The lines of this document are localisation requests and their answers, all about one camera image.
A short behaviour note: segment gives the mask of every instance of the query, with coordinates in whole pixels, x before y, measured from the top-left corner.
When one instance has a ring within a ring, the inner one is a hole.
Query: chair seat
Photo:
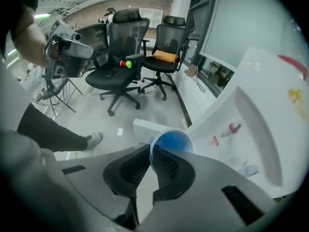
[[[146,57],[142,60],[142,64],[149,70],[164,73],[173,73],[176,71],[178,63],[168,63],[153,57]]]
[[[136,78],[136,68],[118,67],[117,72],[108,77],[109,70],[95,70],[86,77],[86,82],[102,90],[117,90],[128,86]]]

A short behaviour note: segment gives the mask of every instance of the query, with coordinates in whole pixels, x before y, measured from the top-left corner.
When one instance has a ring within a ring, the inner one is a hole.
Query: white shoe
[[[83,152],[93,150],[103,139],[103,134],[101,132],[95,132],[89,136],[86,136],[87,139],[87,149]]]

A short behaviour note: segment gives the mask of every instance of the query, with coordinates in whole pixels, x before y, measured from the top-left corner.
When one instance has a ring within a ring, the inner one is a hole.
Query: tile floor
[[[146,68],[142,69],[142,78],[152,77],[153,75],[153,71]],[[163,94],[157,86],[146,89],[144,94],[138,94],[136,90],[131,91],[129,94],[140,102],[140,109],[136,110],[134,103],[121,97],[114,106],[115,116],[110,117],[106,111],[113,96],[106,96],[105,100],[101,101],[98,95],[90,95],[91,87],[85,82],[85,76],[72,79],[74,84],[83,93],[81,95],[76,90],[69,102],[69,105],[76,110],[76,113],[73,113],[64,105],[60,105],[55,122],[83,136],[100,131],[104,134],[104,138],[90,152],[57,152],[55,153],[57,160],[97,156],[138,145],[139,141],[135,138],[133,131],[133,121],[136,118],[152,122],[157,120],[162,125],[186,129],[187,125],[181,106],[175,91],[171,87],[164,87],[168,96],[166,101],[162,100]],[[144,86],[146,84],[147,80],[145,83],[139,81],[137,85]],[[100,90],[92,90],[92,93],[98,92]],[[54,117],[51,109],[45,111],[45,114],[51,118]],[[156,174],[149,168],[137,190],[137,208],[140,222],[145,219],[153,207],[152,194],[156,189],[158,189]]]

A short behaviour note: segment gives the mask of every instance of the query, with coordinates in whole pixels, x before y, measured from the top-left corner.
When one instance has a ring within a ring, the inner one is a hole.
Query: orange cloth
[[[163,60],[168,63],[175,63],[176,59],[178,58],[176,54],[162,52],[159,50],[155,51],[153,57],[159,60]]]

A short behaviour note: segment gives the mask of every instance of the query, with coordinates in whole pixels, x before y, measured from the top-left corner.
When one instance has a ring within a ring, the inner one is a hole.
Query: person's leg
[[[92,149],[102,140],[102,135],[79,136],[58,125],[30,104],[25,111],[17,132],[35,140],[41,148],[57,151],[84,151]]]

